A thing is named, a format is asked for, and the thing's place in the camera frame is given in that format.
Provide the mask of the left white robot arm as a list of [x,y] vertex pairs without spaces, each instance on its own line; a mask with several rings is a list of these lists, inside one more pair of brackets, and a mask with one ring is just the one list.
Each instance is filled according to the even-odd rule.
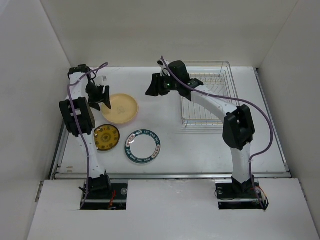
[[94,140],[96,122],[92,112],[92,109],[100,111],[101,104],[108,109],[112,108],[110,87],[95,81],[98,71],[107,66],[106,62],[96,69],[90,69],[86,64],[70,68],[67,74],[67,97],[59,103],[67,131],[76,138],[85,154],[86,182],[81,188],[85,200],[94,194],[104,199],[112,192],[110,178],[97,157],[98,150]]

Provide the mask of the blue rimmed grey plate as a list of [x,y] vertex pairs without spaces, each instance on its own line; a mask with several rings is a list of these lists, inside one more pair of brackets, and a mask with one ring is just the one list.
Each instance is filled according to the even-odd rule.
[[161,146],[161,140],[155,132],[139,129],[127,137],[124,152],[134,164],[146,165],[158,157]]

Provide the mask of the pink plastic plate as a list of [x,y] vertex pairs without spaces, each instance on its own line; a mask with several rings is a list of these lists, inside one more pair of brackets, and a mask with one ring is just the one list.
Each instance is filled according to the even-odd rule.
[[137,115],[137,112],[113,114],[109,117],[108,121],[115,125],[127,125],[133,123]]

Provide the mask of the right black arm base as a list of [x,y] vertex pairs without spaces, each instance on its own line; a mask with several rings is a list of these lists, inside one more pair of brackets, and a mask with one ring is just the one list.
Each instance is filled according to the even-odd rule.
[[231,182],[217,182],[215,184],[215,197],[219,210],[266,210],[269,199],[258,182],[249,184],[245,192],[236,192]]

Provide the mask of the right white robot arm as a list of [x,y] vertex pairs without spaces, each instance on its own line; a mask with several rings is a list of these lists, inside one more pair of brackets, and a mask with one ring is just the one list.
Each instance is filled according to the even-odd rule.
[[152,75],[147,96],[165,96],[171,91],[190,102],[198,104],[216,116],[222,123],[222,138],[230,148],[232,159],[232,193],[243,197],[253,187],[254,176],[250,168],[251,142],[255,127],[250,108],[243,104],[236,106],[229,97],[214,96],[213,92],[199,79],[191,78],[185,63],[181,60],[167,62],[158,60],[159,73]]

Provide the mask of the tan yellow plate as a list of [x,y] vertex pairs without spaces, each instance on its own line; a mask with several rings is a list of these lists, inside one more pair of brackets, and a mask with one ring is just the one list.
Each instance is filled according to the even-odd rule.
[[110,96],[111,109],[101,104],[103,117],[112,124],[123,125],[131,122],[139,112],[137,101],[130,95],[117,93]]

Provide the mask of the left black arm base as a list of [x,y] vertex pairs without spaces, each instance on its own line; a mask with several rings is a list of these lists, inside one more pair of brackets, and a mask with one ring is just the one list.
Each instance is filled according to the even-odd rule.
[[111,190],[94,193],[90,191],[86,198],[86,184],[79,187],[82,191],[80,210],[124,211],[127,209],[128,180],[112,179]]

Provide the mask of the brown gold plate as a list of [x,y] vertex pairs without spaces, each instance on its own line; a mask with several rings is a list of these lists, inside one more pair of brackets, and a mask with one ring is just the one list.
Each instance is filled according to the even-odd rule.
[[112,124],[103,124],[94,130],[93,137],[97,150],[106,152],[118,145],[120,131]]

